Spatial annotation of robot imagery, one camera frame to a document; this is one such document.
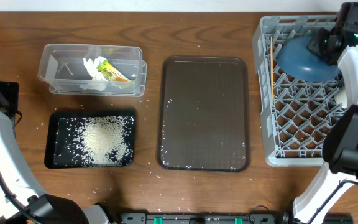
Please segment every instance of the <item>dish rack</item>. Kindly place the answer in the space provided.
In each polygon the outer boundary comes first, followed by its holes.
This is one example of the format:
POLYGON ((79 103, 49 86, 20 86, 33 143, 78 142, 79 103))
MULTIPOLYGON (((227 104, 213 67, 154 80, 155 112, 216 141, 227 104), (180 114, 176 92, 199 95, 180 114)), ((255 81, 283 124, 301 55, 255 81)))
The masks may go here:
POLYGON ((286 74, 275 62, 285 43, 331 30, 335 15, 264 16, 252 37, 259 77, 260 123, 266 162, 271 166, 321 166, 327 133, 344 114, 334 95, 344 85, 341 74, 326 82, 306 82, 286 74), (270 88, 270 37, 273 37, 273 93, 270 88))

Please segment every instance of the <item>green clip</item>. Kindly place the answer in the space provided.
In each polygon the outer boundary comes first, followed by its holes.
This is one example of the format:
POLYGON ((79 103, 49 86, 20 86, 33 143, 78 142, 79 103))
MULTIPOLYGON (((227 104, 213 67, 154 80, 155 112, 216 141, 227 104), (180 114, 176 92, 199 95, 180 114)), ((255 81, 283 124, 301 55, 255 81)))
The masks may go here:
POLYGON ((235 218, 234 219, 234 224, 242 224, 244 221, 242 218, 235 218))
POLYGON ((154 224, 162 224, 162 217, 154 217, 154 224))

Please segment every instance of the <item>wooden table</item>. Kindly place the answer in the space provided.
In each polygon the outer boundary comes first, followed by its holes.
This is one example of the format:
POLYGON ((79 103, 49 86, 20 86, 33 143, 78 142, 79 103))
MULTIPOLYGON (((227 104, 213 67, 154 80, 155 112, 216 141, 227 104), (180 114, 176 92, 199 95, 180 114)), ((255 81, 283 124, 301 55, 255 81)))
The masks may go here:
MULTIPOLYGON (((162 64, 171 55, 243 59, 249 69, 250 128, 260 129, 251 37, 267 14, 272 13, 0 12, 0 80, 20 84, 19 110, 24 117, 16 128, 17 142, 38 181, 52 195, 72 199, 83 208, 102 202, 116 211, 231 215, 250 212, 256 205, 285 209, 306 189, 318 168, 270 167, 259 131, 251 135, 251 165, 238 174, 167 171, 155 159, 162 64), (42 50, 49 43, 140 47, 148 68, 145 95, 51 94, 49 86, 37 78, 42 50), (56 108, 80 105, 95 110, 133 108, 139 117, 147 118, 138 121, 133 165, 60 170, 44 166, 49 116, 56 108)), ((331 212, 351 213, 358 223, 358 187, 351 188, 331 212)))

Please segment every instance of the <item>empty brown tray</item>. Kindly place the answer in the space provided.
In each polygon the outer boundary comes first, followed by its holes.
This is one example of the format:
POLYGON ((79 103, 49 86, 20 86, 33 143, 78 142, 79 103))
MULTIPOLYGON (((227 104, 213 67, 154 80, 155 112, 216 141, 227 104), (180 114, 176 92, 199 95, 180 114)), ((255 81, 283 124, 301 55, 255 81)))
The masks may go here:
POLYGON ((239 172, 249 163, 247 67, 238 58, 170 57, 157 160, 165 169, 239 172))

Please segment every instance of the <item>chopstick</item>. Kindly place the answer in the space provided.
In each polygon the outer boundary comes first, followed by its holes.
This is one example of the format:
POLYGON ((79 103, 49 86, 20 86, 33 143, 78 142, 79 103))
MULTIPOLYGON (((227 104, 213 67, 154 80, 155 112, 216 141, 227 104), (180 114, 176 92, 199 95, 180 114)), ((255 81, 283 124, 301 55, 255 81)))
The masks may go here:
POLYGON ((274 92, 273 92, 273 37, 270 37, 270 85, 272 86, 272 103, 274 104, 274 92))

